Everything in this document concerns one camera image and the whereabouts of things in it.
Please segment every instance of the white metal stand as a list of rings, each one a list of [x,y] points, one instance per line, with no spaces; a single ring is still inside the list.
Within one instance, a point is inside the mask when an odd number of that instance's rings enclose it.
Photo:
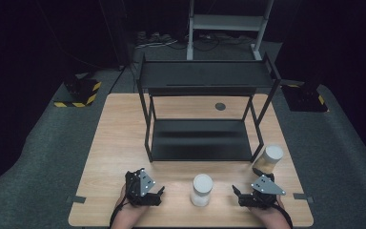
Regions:
[[[189,44],[187,59],[193,60],[193,30],[222,30],[222,31],[257,31],[255,44],[252,44],[254,59],[261,60],[259,52],[261,40],[269,21],[270,11],[274,0],[267,0],[263,16],[232,16],[194,14],[194,0],[190,0]]]

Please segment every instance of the shelf bottom tier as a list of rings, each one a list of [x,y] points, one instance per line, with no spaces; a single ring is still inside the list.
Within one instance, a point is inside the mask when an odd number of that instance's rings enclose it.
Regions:
[[[158,119],[153,125],[153,160],[250,160],[245,123],[241,120]]]

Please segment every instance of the gray carpet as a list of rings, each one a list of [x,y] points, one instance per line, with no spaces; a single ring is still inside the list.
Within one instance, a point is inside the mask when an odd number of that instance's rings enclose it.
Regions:
[[[206,49],[210,44],[196,45]],[[262,44],[262,52],[267,51],[272,59],[279,48],[276,43]],[[185,50],[169,47],[136,52],[145,52],[148,59],[186,58]],[[194,51],[194,59],[252,58],[249,44]],[[102,86],[90,107],[48,104],[20,159],[0,177],[0,228],[71,228],[67,199],[76,193],[106,96],[136,93],[135,65],[122,74],[98,71],[93,78]],[[305,194],[314,199],[310,204],[315,219],[312,228],[366,228],[366,148],[330,90],[321,86],[318,91],[328,113],[293,113],[280,90],[273,100]]]

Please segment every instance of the light wood tabletop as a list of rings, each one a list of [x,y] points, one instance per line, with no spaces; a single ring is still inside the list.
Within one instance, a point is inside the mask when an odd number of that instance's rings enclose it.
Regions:
[[[254,107],[261,109],[267,95],[256,94]],[[157,97],[156,115],[161,117],[224,118],[243,116],[247,97]],[[226,110],[218,111],[222,102]],[[308,202],[295,199],[303,194],[295,166],[287,148],[272,105],[261,122],[266,145],[279,145],[284,157],[274,168],[275,183],[286,191],[281,200],[294,226],[314,223]],[[246,119],[252,150],[258,145],[252,116]],[[162,203],[151,207],[136,224],[138,227],[257,227],[262,226],[250,211],[240,207],[233,192],[235,185],[243,194],[252,191],[257,179],[252,163],[247,161],[154,161],[149,162],[145,147],[146,124],[138,94],[109,94],[100,117],[91,150],[76,195],[86,198],[74,202],[69,216],[72,226],[109,226],[110,217],[127,171],[145,168],[156,181],[150,190],[156,193],[165,186]],[[190,201],[193,179],[207,174],[213,179],[210,203],[196,207]]]

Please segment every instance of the jar with white lid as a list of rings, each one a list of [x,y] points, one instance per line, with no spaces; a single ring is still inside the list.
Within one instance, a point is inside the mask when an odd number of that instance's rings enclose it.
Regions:
[[[195,176],[190,200],[197,207],[204,207],[210,202],[210,192],[213,189],[213,180],[206,174]]]
[[[277,162],[283,158],[283,150],[277,145],[267,146],[263,154],[256,160],[253,168],[263,174],[271,174]]]

